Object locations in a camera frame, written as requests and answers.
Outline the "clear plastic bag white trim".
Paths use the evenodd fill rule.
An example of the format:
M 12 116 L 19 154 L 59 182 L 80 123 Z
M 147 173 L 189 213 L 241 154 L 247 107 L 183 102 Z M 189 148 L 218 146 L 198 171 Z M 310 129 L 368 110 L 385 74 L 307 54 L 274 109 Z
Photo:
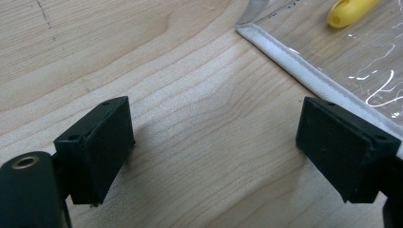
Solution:
M 403 126 L 361 101 L 345 87 L 309 64 L 302 56 L 255 24 L 270 0 L 249 0 L 236 31 L 319 98 L 334 102 L 402 141 L 397 156 L 403 159 Z

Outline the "group of coloured markers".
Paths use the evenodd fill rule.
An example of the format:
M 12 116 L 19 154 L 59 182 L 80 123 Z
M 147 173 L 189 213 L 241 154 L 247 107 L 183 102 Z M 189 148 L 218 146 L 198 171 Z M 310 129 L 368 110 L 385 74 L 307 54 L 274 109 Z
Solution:
M 380 0 L 337 0 L 328 12 L 327 23 L 336 29 L 350 26 L 379 2 Z

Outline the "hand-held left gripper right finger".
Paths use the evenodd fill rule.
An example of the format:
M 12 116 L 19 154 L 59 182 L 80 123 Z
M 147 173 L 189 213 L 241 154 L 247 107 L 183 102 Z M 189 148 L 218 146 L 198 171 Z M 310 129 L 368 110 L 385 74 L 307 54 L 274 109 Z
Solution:
M 401 141 L 352 112 L 306 97 L 296 142 L 343 200 L 372 203 L 383 192 L 402 201 Z

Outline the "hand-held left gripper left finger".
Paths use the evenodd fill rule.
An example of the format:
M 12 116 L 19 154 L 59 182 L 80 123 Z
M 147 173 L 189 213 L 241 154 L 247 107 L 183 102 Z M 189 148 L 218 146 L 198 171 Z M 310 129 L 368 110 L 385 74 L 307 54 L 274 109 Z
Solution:
M 75 204 L 98 205 L 135 145 L 126 96 L 98 104 L 54 141 L 63 194 Z

